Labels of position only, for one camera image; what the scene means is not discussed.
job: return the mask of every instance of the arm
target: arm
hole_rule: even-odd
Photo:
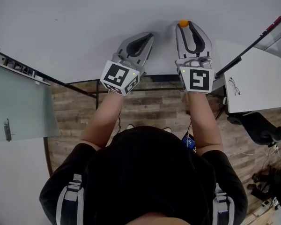
[[[112,91],[109,92],[85,127],[80,137],[81,142],[104,148],[114,129],[123,102],[124,97],[122,95]]]
[[[196,151],[202,156],[211,150],[223,151],[219,127],[203,93],[188,93],[188,105],[192,120]]]
[[[83,175],[85,166],[96,150],[87,144],[78,144],[44,185],[39,200],[46,216],[56,225],[56,206],[63,188],[73,180],[73,175]]]
[[[214,168],[216,182],[220,188],[234,201],[234,225],[239,225],[245,219],[248,209],[248,199],[242,182],[232,168],[227,156],[221,151],[209,151],[202,156]]]

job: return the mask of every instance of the orange ball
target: orange ball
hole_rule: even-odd
[[[180,25],[181,28],[185,28],[189,25],[189,22],[187,20],[181,20],[179,22],[179,25]]]

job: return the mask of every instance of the backpack strap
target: backpack strap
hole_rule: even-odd
[[[221,190],[217,183],[213,200],[212,225],[233,225],[234,211],[234,201]]]
[[[61,191],[56,206],[57,225],[83,225],[84,188],[81,175],[74,174],[73,181]]]

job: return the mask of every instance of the blue device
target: blue device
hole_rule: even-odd
[[[186,133],[183,138],[182,138],[182,142],[184,144],[185,147],[196,151],[196,146],[195,146],[195,141],[193,139],[193,136],[189,133]]]

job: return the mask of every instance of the person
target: person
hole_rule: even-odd
[[[196,153],[172,133],[147,126],[126,129],[106,146],[124,102],[109,92],[41,191],[49,220],[57,223],[59,195],[74,174],[81,174],[83,224],[212,224],[216,183],[234,201],[233,224],[241,224],[246,193],[223,153],[206,95],[187,95]]]

